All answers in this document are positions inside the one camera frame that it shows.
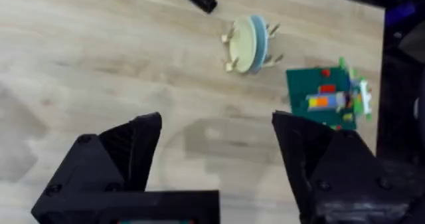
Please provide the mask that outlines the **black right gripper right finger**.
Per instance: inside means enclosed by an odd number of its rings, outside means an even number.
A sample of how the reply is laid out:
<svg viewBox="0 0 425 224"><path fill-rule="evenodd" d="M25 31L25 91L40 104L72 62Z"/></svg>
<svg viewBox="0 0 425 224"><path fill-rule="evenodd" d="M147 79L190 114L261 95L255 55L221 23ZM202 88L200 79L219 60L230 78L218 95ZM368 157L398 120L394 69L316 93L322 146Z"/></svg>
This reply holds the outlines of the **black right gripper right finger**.
<svg viewBox="0 0 425 224"><path fill-rule="evenodd" d="M272 114L301 223L400 223L411 199L362 138L283 111Z"/></svg>

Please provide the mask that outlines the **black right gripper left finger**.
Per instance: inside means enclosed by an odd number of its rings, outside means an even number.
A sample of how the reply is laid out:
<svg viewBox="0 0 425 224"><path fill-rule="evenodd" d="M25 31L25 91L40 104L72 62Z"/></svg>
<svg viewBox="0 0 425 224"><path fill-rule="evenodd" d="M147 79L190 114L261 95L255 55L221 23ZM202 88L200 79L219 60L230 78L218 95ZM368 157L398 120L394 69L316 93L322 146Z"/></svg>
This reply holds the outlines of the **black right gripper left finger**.
<svg viewBox="0 0 425 224"><path fill-rule="evenodd" d="M65 155L45 193L144 191L162 129L158 112L100 134L82 134Z"/></svg>

